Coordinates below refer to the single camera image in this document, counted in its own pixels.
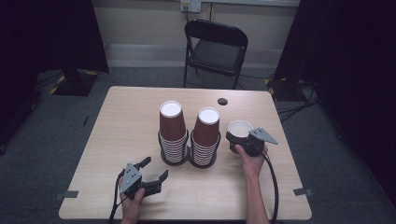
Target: wire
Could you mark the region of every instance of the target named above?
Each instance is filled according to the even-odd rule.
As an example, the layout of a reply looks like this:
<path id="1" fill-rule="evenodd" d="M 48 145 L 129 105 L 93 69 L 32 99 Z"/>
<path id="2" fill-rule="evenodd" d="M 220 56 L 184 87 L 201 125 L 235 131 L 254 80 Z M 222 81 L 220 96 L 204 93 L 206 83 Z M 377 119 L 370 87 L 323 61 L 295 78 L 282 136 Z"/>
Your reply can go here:
<path id="1" fill-rule="evenodd" d="M 274 172 L 274 167 L 272 166 L 270 157 L 268 156 L 267 152 L 265 152 L 265 150 L 262 151 L 262 156 L 264 157 L 264 159 L 268 163 L 268 167 L 270 168 L 270 172 L 271 172 L 271 177 L 273 178 L 273 182 L 274 182 L 275 205 L 274 205 L 273 217 L 271 219 L 271 224 L 275 224 L 276 223 L 276 217 L 277 217 L 277 210 L 279 208 L 279 191 L 278 191 L 278 188 L 277 188 L 277 181 L 276 181 L 276 176 L 275 176 L 275 172 Z"/>
<path id="2" fill-rule="evenodd" d="M 318 102 L 318 97 L 313 99 L 313 100 L 311 100 L 311 98 L 312 98 L 312 96 L 313 96 L 313 94 L 315 92 L 316 85 L 315 84 L 308 84 L 308 83 L 306 83 L 306 85 L 312 86 L 313 88 L 312 88 L 312 91 L 311 91 L 308 99 L 305 101 L 305 103 L 303 105 L 295 106 L 295 107 L 292 107 L 292 108 L 280 108 L 280 109 L 277 109 L 277 111 L 278 111 L 277 114 L 278 115 L 289 113 L 289 114 L 285 115 L 280 120 L 280 122 L 286 121 L 287 119 L 291 118 L 293 115 L 295 115 L 297 112 L 301 111 L 302 109 L 308 108 L 311 105 L 315 105 Z"/>
<path id="3" fill-rule="evenodd" d="M 186 16 L 186 21 L 189 22 L 189 7 L 183 7 L 184 8 L 184 15 Z"/>
<path id="4" fill-rule="evenodd" d="M 241 85 L 241 83 L 239 83 L 239 81 L 236 82 L 236 84 L 238 84 L 238 85 L 241 87 L 242 90 L 245 90 L 245 88 Z"/>
<path id="5" fill-rule="evenodd" d="M 240 77 L 253 77 L 253 78 L 258 78 L 258 79 L 261 79 L 261 78 L 268 78 L 268 77 L 254 77 L 254 76 L 248 76 L 248 75 L 239 75 Z"/>
<path id="6" fill-rule="evenodd" d="M 49 85 L 50 83 L 56 81 L 56 79 L 58 79 L 58 77 L 59 77 L 62 73 L 63 73 L 63 71 L 61 70 L 59 73 L 57 73 L 57 74 L 55 74 L 55 75 L 52 75 L 52 76 L 50 76 L 50 77 L 46 77 L 46 78 L 44 78 L 43 80 L 38 81 L 38 82 L 35 84 L 35 85 L 36 85 L 35 89 L 36 89 L 36 90 L 39 90 L 39 89 L 41 89 L 41 88 L 43 88 L 43 87 Z M 43 85 L 38 86 L 39 84 L 41 84 L 41 83 L 43 83 L 43 82 L 45 82 L 45 81 L 47 81 L 48 79 L 51 79 L 51 78 L 53 78 L 53 80 L 51 80 L 51 81 L 49 81 L 49 82 L 47 82 L 47 83 L 45 83 L 45 84 L 43 84 Z"/>
<path id="7" fill-rule="evenodd" d="M 114 215 L 116 215 L 117 208 L 122 204 L 122 202 L 127 198 L 125 197 L 120 203 L 117 203 L 117 192 L 119 188 L 119 181 L 121 177 L 123 176 L 125 170 L 122 170 L 122 172 L 117 176 L 117 181 L 116 181 L 116 187 L 114 189 L 114 202 L 113 202 L 113 209 L 111 210 L 110 217 L 108 218 L 108 224 L 112 224 L 114 220 Z"/>

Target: electrical outlet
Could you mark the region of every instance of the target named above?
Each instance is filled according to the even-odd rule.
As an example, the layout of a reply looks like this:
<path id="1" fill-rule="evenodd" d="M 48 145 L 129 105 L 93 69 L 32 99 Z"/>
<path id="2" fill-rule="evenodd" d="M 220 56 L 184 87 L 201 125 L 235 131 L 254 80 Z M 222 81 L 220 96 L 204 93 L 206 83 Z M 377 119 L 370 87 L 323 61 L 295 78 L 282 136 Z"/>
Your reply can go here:
<path id="1" fill-rule="evenodd" d="M 189 12 L 201 12 L 201 1 L 180 1 L 180 11 L 185 11 L 185 8 Z"/>
<path id="2" fill-rule="evenodd" d="M 191 1 L 180 1 L 180 11 L 185 11 L 185 8 L 190 11 L 191 8 Z"/>

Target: black curtain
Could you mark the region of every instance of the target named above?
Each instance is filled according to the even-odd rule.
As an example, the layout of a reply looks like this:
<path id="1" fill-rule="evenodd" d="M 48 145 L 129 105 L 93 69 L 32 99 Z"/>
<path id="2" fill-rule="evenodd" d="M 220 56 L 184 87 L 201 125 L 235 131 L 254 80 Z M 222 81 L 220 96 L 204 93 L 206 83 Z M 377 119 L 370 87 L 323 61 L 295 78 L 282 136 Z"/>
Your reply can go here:
<path id="1" fill-rule="evenodd" d="M 38 74 L 65 68 L 108 73 L 91 0 L 1 1 L 0 144 L 26 114 Z"/>
<path id="2" fill-rule="evenodd" d="M 317 6 L 320 15 L 313 12 Z M 395 11 L 395 1 L 301 0 L 276 69 L 279 77 L 318 83 L 318 97 L 344 140 L 368 165 L 393 204 Z"/>

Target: paper cup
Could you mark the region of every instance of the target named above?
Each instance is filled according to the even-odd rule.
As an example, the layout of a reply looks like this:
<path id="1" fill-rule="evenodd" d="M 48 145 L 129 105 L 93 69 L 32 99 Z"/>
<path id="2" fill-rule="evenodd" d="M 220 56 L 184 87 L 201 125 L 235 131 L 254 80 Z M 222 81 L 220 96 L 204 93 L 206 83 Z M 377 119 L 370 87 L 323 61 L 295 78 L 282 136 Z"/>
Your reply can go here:
<path id="1" fill-rule="evenodd" d="M 210 147 L 217 143 L 219 119 L 219 111 L 213 107 L 204 107 L 199 111 L 193 130 L 193 138 L 198 145 Z"/>
<path id="2" fill-rule="evenodd" d="M 186 134 L 186 123 L 179 102 L 166 101 L 161 105 L 160 133 L 165 141 L 176 141 Z"/>

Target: gray carpet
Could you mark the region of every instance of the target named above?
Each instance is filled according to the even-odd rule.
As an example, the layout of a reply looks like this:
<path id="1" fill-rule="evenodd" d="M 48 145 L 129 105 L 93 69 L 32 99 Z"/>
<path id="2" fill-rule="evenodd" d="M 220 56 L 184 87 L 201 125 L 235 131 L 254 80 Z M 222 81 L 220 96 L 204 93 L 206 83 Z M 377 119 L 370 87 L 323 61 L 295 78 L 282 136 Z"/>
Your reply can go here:
<path id="1" fill-rule="evenodd" d="M 49 71 L 39 80 L 56 73 Z M 273 73 L 274 69 L 247 68 L 242 75 L 249 77 L 240 77 L 240 84 L 246 90 L 266 91 L 263 78 Z M 50 95 L 53 82 L 42 87 L 35 111 L 0 157 L 0 223 L 106 223 L 61 220 L 62 201 L 54 196 L 67 190 L 108 89 L 117 85 L 180 88 L 182 74 L 182 67 L 110 68 L 110 74 L 97 78 L 87 97 Z M 209 81 L 210 77 L 190 70 L 188 81 L 212 89 L 233 85 L 227 77 L 214 76 Z M 189 84 L 188 88 L 200 86 Z M 301 104 L 276 102 L 276 107 Z M 321 105 L 303 109 L 283 127 L 303 185 L 314 192 L 308 197 L 312 218 L 284 223 L 396 223 L 386 195 L 359 157 L 339 140 L 333 120 Z"/>

